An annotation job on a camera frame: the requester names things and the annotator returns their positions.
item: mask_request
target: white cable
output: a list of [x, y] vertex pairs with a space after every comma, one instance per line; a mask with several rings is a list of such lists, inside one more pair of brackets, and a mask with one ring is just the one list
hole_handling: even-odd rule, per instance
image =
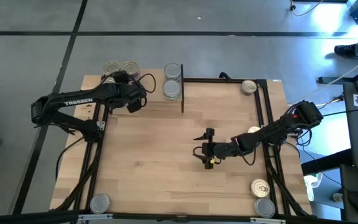
[[305, 15], [305, 14], [311, 12], [313, 9], [315, 9], [315, 7], [317, 7], [317, 6], [318, 6], [320, 3], [322, 3], [323, 1], [324, 1], [324, 0], [320, 0], [320, 2], [317, 3], [315, 6], [313, 6], [311, 9], [309, 9], [309, 11], [306, 11], [306, 12], [300, 14], [300, 15], [298, 15], [298, 14], [295, 13], [295, 9], [294, 9], [294, 10], [291, 10], [291, 11], [292, 11], [292, 13], [293, 13], [294, 15], [296, 15], [296, 16], [303, 16], [303, 15]]
[[294, 102], [298, 102], [298, 101], [301, 101], [302, 99], [304, 99], [305, 97], [309, 96], [309, 95], [312, 95], [313, 93], [316, 93], [317, 91], [323, 89], [323, 88], [326, 88], [327, 86], [333, 84], [334, 82], [340, 80], [341, 78], [345, 77], [346, 75], [352, 73], [354, 70], [358, 69], [358, 65], [354, 68], [352, 68], [352, 70], [346, 72], [345, 74], [341, 75], [340, 77], [337, 77], [335, 80], [329, 82], [328, 84], [326, 85], [323, 85], [322, 87], [319, 87], [317, 90], [314, 90], [314, 91], [311, 91], [310, 93], [306, 94], [305, 96], [302, 96], [302, 97], [299, 97], [299, 99], [297, 100], [294, 100], [294, 101], [291, 101], [289, 104], [293, 104]]
[[[331, 103], [336, 103], [336, 102], [338, 102], [338, 101], [340, 101], [340, 99], [338, 99], [338, 100], [334, 100], [334, 101], [332, 101]], [[327, 103], [321, 103], [321, 104], [318, 104], [318, 105], [316, 105], [316, 106], [325, 106], [325, 105], [327, 105], [328, 103], [330, 103], [330, 102], [327, 102]]]

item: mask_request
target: metal can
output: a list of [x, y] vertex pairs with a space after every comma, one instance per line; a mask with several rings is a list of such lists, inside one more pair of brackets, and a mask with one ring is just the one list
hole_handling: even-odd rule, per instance
[[108, 63], [105, 63], [103, 65], [103, 74], [105, 75], [110, 75], [112, 74], [113, 72], [118, 72], [119, 69], [120, 69], [120, 65], [118, 62], [116, 61], [110, 61]]
[[262, 218], [272, 218], [276, 207], [270, 199], [260, 198], [255, 201], [254, 209], [255, 212]]
[[139, 65], [135, 61], [126, 61], [122, 65], [121, 69], [127, 72], [128, 75], [132, 76], [135, 80], [138, 80], [140, 78]]
[[245, 80], [241, 83], [241, 93], [244, 95], [251, 95], [257, 89], [257, 85], [252, 80]]
[[260, 130], [260, 127], [252, 126], [248, 129], [247, 133], [254, 133]]
[[167, 80], [162, 86], [162, 91], [167, 100], [177, 100], [180, 96], [180, 85], [175, 80]]
[[255, 197], [266, 197], [270, 192], [269, 184], [264, 179], [255, 179], [251, 182], [249, 186], [251, 194]]
[[102, 214], [110, 207], [110, 198], [106, 194], [97, 194], [91, 199], [89, 205], [94, 214]]
[[170, 63], [165, 66], [164, 74], [166, 79], [173, 79], [179, 81], [181, 74], [180, 66], [176, 63]]

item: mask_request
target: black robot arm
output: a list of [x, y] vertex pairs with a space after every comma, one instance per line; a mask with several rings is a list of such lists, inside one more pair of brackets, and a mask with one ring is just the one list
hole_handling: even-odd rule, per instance
[[205, 164], [205, 169], [212, 169], [216, 159], [225, 159], [228, 156], [244, 156], [250, 154], [260, 144], [281, 145], [287, 139], [287, 134], [299, 129], [311, 129], [320, 124], [323, 119], [320, 111], [314, 103], [308, 101], [299, 102], [291, 106], [280, 119], [272, 124], [264, 126], [254, 133], [243, 133], [231, 138], [231, 142], [214, 142], [214, 129], [207, 128], [200, 138], [208, 139], [202, 143], [202, 155], [193, 153]]
[[39, 98], [31, 104], [31, 120], [38, 126], [56, 125], [64, 131], [73, 134], [71, 129], [81, 131], [85, 141], [95, 142], [99, 138], [99, 126], [91, 119], [83, 121], [73, 116], [59, 112], [60, 108], [86, 103], [101, 103], [110, 112], [115, 108], [127, 106], [133, 113], [143, 107], [147, 93], [145, 88], [123, 71], [106, 76], [102, 82], [90, 90], [80, 90], [68, 93], [51, 93]]

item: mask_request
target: gray floor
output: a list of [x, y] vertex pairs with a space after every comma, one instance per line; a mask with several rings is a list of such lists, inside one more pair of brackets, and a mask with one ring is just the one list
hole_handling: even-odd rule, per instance
[[[0, 30], [72, 30], [80, 0], [0, 0]], [[303, 11], [311, 4], [297, 4]], [[77, 37], [62, 91], [78, 90], [83, 75], [100, 74], [109, 60], [136, 60], [141, 68], [182, 63], [186, 77], [281, 79], [288, 101], [318, 87], [316, 78], [338, 76], [358, 60], [338, 57], [333, 47], [358, 39], [358, 27], [346, 5], [323, 3], [305, 17], [287, 11], [289, 1], [107, 1], [89, 0], [80, 30], [117, 31], [247, 31], [350, 32], [351, 37]], [[36, 129], [30, 122], [30, 104], [50, 93], [68, 37], [0, 37], [0, 214], [10, 212], [19, 180], [29, 158]], [[329, 101], [342, 93], [330, 86], [307, 100]], [[324, 113], [341, 111], [332, 104]], [[72, 113], [73, 108], [66, 110]], [[324, 119], [313, 131], [308, 151], [331, 154], [349, 145], [346, 117]], [[51, 127], [35, 171], [24, 212], [48, 210], [54, 186], [54, 168], [67, 135]], [[321, 210], [317, 205], [314, 211]]]

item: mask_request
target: wooden table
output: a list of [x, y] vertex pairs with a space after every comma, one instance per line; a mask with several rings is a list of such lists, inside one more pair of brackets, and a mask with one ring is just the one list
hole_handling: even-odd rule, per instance
[[[112, 200], [108, 212], [192, 215], [254, 216], [256, 198], [249, 184], [266, 179], [261, 146], [256, 162], [248, 166], [240, 157], [228, 157], [212, 170], [205, 170], [192, 150], [202, 141], [194, 141], [205, 129], [215, 128], [214, 141], [229, 141], [231, 136], [258, 126], [254, 95], [240, 93], [240, 84], [185, 82], [185, 112], [179, 101], [162, 96], [163, 70], [141, 70], [157, 79], [155, 93], [148, 95], [145, 108], [130, 114], [126, 108], [113, 111], [108, 118], [99, 164], [95, 194], [107, 194]], [[100, 76], [86, 75], [83, 90], [96, 86]], [[152, 88], [146, 78], [142, 83]], [[279, 80], [269, 80], [268, 91], [273, 117], [278, 119], [287, 102]], [[264, 100], [262, 109], [267, 121]], [[94, 105], [79, 105], [75, 116], [91, 119]], [[67, 145], [81, 135], [69, 136]], [[80, 176], [85, 142], [65, 153], [53, 194], [51, 208], [59, 206]], [[252, 154], [246, 156], [252, 160]], [[298, 153], [287, 144], [281, 150], [287, 188], [308, 213], [311, 213]], [[85, 207], [85, 187], [81, 208]], [[276, 186], [280, 213], [280, 190]]]

